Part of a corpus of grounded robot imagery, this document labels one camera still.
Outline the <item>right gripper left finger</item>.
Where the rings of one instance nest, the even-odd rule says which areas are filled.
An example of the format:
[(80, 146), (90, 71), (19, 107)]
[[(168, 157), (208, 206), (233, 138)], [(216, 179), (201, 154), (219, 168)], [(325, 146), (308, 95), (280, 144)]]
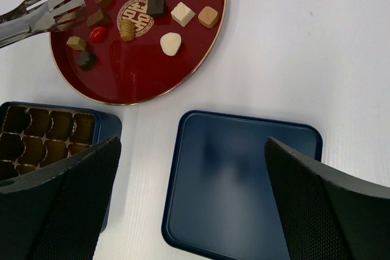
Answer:
[(1, 259), (92, 259), (115, 180), (117, 136), (1, 181)]

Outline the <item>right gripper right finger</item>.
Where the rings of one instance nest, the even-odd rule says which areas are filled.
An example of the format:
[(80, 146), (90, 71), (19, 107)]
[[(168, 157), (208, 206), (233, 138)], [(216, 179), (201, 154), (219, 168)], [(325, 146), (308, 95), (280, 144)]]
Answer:
[(389, 188), (268, 138), (265, 160), (291, 259), (389, 259)]

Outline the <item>tan block chocolate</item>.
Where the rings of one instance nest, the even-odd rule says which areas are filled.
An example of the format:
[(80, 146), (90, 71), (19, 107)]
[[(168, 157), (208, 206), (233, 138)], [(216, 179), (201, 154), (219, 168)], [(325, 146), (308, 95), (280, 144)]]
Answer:
[(66, 44), (76, 51), (84, 51), (87, 47), (85, 40), (77, 36), (69, 37)]

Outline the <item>gold barrel chocolate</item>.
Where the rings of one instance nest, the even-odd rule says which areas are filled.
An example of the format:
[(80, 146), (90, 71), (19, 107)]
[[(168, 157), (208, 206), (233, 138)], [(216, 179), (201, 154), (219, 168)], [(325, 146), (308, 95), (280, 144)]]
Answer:
[(135, 25), (129, 19), (122, 19), (119, 22), (119, 35), (123, 41), (131, 41), (135, 36)]

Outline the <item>brown rectangular chocolate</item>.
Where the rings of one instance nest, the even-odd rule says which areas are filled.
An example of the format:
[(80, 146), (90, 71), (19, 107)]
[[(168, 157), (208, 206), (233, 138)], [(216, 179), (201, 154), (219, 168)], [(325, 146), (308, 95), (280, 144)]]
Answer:
[(93, 28), (96, 26), (107, 26), (111, 23), (111, 18), (106, 11), (99, 9), (87, 18), (87, 26)]

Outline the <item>metal serving tongs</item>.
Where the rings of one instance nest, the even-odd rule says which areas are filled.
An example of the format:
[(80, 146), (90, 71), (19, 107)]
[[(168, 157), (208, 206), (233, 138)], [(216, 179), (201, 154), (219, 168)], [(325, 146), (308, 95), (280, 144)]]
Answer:
[(87, 19), (85, 0), (24, 0), (1, 15), (1, 47), (46, 32), (64, 32)]

